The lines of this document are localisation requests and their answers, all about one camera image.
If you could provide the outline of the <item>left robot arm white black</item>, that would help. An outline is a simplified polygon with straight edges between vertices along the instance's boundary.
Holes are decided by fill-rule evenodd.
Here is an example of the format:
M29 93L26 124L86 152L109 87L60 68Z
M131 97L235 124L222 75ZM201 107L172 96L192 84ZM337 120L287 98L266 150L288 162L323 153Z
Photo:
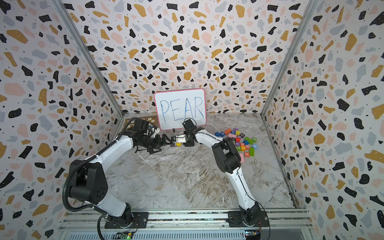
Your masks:
M63 186L64 207L70 212L91 208L123 227L131 224L134 218L131 206L109 191L106 171L131 149L155 154L161 152L163 146L171 145L172 140L159 132L154 124L132 118L102 150L85 160L73 161Z

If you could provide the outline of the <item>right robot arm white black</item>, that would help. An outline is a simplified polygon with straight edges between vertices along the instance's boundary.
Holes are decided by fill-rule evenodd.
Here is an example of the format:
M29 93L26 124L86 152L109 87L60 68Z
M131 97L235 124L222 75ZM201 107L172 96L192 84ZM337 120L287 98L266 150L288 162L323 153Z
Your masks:
M186 147L193 147L195 143L199 143L212 149L218 168L227 175L237 194L241 213L239 223L254 226L259 222L262 209L246 183L241 156L232 139L222 134L209 133L203 127L198 127L191 118L184 120L183 127L184 133L172 139L177 143L183 143Z

